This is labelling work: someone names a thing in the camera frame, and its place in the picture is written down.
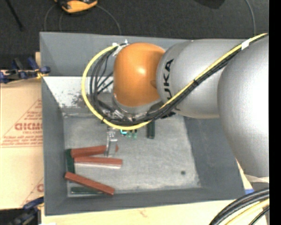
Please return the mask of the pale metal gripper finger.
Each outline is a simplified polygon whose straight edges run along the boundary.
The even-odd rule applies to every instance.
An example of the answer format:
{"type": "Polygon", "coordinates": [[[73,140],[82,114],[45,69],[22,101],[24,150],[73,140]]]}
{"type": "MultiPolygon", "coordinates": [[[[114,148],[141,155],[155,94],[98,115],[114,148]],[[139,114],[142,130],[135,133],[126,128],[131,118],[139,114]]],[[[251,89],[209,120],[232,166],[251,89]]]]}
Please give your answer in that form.
{"type": "Polygon", "coordinates": [[[115,155],[118,150],[118,138],[116,132],[111,133],[111,154],[115,155]]]}
{"type": "Polygon", "coordinates": [[[110,148],[111,148],[111,142],[112,142],[112,133],[111,132],[107,132],[106,149],[105,149],[105,152],[104,152],[104,154],[106,156],[109,155],[110,148]]]}

